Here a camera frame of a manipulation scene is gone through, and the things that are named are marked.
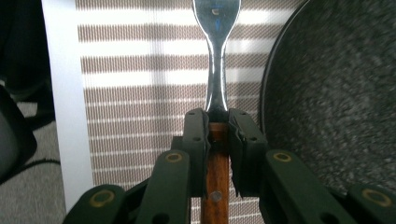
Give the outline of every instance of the frying pan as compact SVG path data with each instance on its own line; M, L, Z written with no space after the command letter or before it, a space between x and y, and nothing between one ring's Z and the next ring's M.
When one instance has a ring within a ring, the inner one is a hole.
M396 192L396 1L311 0L264 71L261 126L325 186Z

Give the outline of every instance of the fork neck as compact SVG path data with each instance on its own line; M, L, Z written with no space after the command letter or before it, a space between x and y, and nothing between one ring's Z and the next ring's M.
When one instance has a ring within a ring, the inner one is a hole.
M225 43L209 46L209 76L206 93L205 110L211 122L225 122L228 119L226 76L225 76Z

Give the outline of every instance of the cable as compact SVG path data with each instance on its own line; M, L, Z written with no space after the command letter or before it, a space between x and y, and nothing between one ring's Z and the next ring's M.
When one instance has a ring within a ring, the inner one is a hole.
M11 174L7 175L6 178L4 178L3 180L0 181L0 186L3 185L5 182L7 182L10 178L19 175L20 173L22 173L25 170L28 170L34 166L40 165L40 164L45 164L45 163L53 163L53 164L57 164L57 165L61 165L60 161L54 160L54 159L41 159L38 161L31 161L27 164L24 164L22 167L18 168L17 170L15 170L14 172L12 172Z

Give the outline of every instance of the fork handle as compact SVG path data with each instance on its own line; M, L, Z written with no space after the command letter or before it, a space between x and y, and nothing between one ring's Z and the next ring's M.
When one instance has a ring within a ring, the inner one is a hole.
M229 153L228 127L225 123L209 123L212 148L207 162L207 198L201 202L201 223L228 224L229 211Z

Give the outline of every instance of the gray carpet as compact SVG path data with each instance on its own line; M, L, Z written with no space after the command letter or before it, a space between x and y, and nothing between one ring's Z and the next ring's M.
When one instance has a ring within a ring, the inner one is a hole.
M19 105L26 116L34 105ZM35 131L37 152L29 161L59 160L56 123ZM40 164L0 186L0 223L62 223L65 216L61 166Z

